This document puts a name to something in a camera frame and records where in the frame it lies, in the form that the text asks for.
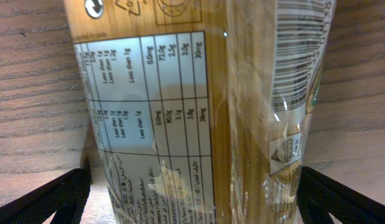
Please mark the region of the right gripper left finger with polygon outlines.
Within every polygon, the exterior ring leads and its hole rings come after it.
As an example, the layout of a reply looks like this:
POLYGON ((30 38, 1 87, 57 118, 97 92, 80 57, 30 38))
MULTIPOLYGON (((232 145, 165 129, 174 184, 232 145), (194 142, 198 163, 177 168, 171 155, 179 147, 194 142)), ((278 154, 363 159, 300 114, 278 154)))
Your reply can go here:
POLYGON ((80 223, 90 194, 91 174, 77 168, 0 207, 0 224, 80 223))

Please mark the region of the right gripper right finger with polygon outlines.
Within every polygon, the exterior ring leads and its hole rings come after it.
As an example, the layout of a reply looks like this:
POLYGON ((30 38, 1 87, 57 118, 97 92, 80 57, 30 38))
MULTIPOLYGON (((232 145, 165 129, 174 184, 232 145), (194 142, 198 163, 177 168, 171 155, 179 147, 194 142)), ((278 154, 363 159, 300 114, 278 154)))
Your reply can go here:
POLYGON ((304 224, 341 223, 385 224, 385 205, 303 166, 297 205, 304 224))

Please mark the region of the orange spaghetti packet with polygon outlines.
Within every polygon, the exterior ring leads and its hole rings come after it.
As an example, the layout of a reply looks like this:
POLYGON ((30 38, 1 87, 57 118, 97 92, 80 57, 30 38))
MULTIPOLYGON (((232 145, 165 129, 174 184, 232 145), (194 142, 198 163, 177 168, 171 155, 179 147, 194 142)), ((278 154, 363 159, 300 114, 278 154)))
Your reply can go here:
POLYGON ((295 223, 334 0, 66 0, 118 223, 295 223))

